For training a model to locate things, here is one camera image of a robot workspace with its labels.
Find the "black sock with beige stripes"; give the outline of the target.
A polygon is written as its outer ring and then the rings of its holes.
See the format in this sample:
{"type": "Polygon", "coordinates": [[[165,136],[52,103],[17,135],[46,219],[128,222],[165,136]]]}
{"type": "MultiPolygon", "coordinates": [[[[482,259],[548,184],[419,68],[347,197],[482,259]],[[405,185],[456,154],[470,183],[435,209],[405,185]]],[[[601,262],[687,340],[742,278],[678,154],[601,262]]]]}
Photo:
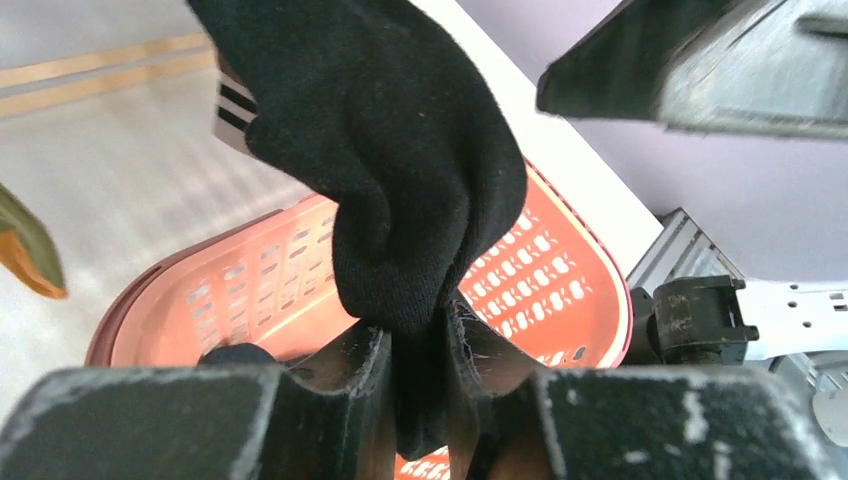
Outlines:
{"type": "Polygon", "coordinates": [[[446,310],[527,189],[482,75],[408,1],[190,7],[255,101],[248,149],[338,206],[341,303],[392,336],[398,453],[416,460],[442,447],[446,310]]]}

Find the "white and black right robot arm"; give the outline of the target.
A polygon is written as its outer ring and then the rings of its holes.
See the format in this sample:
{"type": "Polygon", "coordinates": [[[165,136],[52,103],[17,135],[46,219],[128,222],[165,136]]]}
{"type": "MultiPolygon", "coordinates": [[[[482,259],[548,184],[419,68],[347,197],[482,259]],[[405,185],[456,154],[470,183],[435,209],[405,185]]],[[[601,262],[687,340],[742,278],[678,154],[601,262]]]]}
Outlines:
{"type": "MultiPolygon", "coordinates": [[[[537,108],[702,134],[845,140],[843,1],[624,1],[540,76],[537,108]]],[[[633,355],[761,361],[847,346],[847,286],[727,275],[659,285],[633,355]]]]}

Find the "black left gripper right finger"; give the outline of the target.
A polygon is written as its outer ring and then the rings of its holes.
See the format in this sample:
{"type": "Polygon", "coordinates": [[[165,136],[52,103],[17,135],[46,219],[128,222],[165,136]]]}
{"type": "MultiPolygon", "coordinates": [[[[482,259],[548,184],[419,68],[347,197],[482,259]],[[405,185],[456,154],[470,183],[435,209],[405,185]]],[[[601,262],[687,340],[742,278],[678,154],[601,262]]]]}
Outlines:
{"type": "Polygon", "coordinates": [[[446,315],[456,479],[832,479],[774,375],[721,366],[546,367],[462,300],[446,315]]]}

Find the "navy blue sock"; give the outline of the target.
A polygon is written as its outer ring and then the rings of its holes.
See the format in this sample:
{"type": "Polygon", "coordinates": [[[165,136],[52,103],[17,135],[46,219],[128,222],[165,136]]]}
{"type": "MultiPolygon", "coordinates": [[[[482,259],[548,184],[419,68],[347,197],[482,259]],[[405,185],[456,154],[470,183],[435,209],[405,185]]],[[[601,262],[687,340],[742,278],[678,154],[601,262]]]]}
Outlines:
{"type": "Polygon", "coordinates": [[[239,343],[222,345],[210,350],[199,359],[198,365],[266,364],[276,362],[276,358],[260,346],[253,343],[239,343]]]}

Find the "pink plastic laundry basket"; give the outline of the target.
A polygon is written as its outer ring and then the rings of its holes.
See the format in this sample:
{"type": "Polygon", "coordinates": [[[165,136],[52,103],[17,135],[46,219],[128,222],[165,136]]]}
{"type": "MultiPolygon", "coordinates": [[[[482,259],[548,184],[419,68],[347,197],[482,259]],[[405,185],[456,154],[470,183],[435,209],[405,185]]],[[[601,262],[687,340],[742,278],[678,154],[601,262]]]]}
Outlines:
{"type": "Polygon", "coordinates": [[[336,207],[310,195],[151,267],[88,349],[97,367],[193,365],[256,345],[288,369],[266,474],[279,479],[560,479],[546,368],[613,367],[630,342],[625,280],[536,170],[517,224],[461,282],[436,349],[449,436],[394,453],[397,351],[343,309],[330,255],[336,207]]]}

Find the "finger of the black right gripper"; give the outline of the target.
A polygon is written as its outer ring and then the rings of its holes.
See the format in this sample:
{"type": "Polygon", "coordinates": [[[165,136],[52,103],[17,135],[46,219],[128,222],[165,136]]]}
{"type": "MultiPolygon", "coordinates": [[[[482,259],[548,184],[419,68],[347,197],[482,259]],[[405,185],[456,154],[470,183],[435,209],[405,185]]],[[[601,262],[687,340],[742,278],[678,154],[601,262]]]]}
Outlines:
{"type": "Polygon", "coordinates": [[[547,67],[536,105],[563,118],[842,140],[847,5],[624,1],[547,67]]]}

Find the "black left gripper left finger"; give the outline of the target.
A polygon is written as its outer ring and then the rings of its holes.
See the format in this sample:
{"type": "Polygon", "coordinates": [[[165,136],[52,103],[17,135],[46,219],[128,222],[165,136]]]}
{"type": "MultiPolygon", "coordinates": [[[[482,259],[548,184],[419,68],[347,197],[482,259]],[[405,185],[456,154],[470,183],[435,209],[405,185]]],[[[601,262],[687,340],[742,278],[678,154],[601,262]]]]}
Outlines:
{"type": "Polygon", "coordinates": [[[391,339],[354,326],[294,367],[83,368],[1,432],[5,479],[390,479],[391,339]]]}

